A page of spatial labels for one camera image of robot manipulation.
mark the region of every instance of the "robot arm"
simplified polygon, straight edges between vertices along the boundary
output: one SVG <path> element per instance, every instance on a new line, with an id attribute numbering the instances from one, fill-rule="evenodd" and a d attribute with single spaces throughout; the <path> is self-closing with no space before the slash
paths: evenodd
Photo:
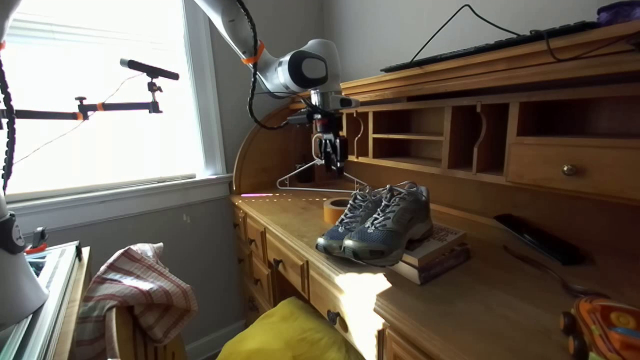
<path id="1" fill-rule="evenodd" d="M 274 59 L 263 42 L 255 54 L 255 25 L 241 0 L 197 0 L 214 22 L 223 38 L 239 53 L 245 65 L 257 67 L 263 85 L 277 96 L 310 90 L 313 104 L 325 113 L 350 106 L 341 96 L 341 62 L 333 42 L 314 38 L 307 46 Z"/>
<path id="2" fill-rule="evenodd" d="M 294 96 L 310 90 L 307 118 L 317 123 L 317 155 L 329 170 L 342 174 L 346 143 L 341 139 L 341 109 L 355 106 L 355 100 L 341 95 L 341 62 L 336 44 L 314 38 L 307 46 L 274 59 L 257 38 L 255 22 L 243 0 L 194 0 L 214 22 L 223 38 L 239 53 L 245 65 L 253 67 L 260 83 L 274 96 Z"/>

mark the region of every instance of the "microphone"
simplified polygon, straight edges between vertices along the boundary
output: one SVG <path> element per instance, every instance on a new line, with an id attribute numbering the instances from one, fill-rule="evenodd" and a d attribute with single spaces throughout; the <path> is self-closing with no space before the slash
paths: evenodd
<path id="1" fill-rule="evenodd" d="M 137 62 L 137 60 L 121 59 L 121 67 L 137 70 L 137 73 L 145 73 L 151 78 L 171 78 L 171 80 L 180 78 L 179 73 L 171 73 L 171 70 L 156 68 L 156 67 L 145 65 L 145 62 Z"/>

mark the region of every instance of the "book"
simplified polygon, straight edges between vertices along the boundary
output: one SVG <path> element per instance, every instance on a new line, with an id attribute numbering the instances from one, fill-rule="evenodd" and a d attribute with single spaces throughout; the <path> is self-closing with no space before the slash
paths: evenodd
<path id="1" fill-rule="evenodd" d="M 398 264 L 392 267 L 392 270 L 415 285 L 426 285 L 439 279 L 440 275 L 465 264 L 470 257 L 473 257 L 470 248 L 467 245 L 459 245 L 455 248 L 448 248 L 444 255 L 433 259 L 422 269 L 415 269 L 401 260 Z"/>
<path id="2" fill-rule="evenodd" d="M 406 263 L 415 269 L 425 269 L 425 264 L 429 264 L 433 259 L 439 259 L 451 248 L 462 245 L 462 241 L 465 241 L 462 230 L 435 225 L 433 236 L 422 241 L 417 248 L 406 250 L 401 263 Z"/>

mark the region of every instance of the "drawer knob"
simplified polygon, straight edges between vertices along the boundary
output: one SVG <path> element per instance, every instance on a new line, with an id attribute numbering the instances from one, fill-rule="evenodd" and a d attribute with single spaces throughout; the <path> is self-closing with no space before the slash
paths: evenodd
<path id="1" fill-rule="evenodd" d="M 283 260 L 274 259 L 274 269 L 283 270 Z"/>
<path id="2" fill-rule="evenodd" d="M 341 320 L 341 313 L 326 310 L 326 322 L 329 322 L 330 326 L 336 326 L 338 320 Z"/>
<path id="3" fill-rule="evenodd" d="M 574 167 L 574 164 L 565 164 L 565 167 L 562 167 L 562 174 L 565 174 L 565 177 L 577 177 L 577 174 L 578 174 L 578 167 Z"/>

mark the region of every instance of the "window sill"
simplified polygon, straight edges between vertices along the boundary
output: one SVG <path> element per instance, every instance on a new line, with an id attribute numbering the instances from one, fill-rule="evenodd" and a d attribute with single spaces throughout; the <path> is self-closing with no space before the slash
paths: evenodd
<path id="1" fill-rule="evenodd" d="M 39 226 L 66 229 L 224 199 L 230 194 L 230 179 L 233 177 L 227 174 L 217 179 L 148 184 L 137 189 L 9 205 L 9 208 L 16 215 L 22 233 L 32 233 Z"/>

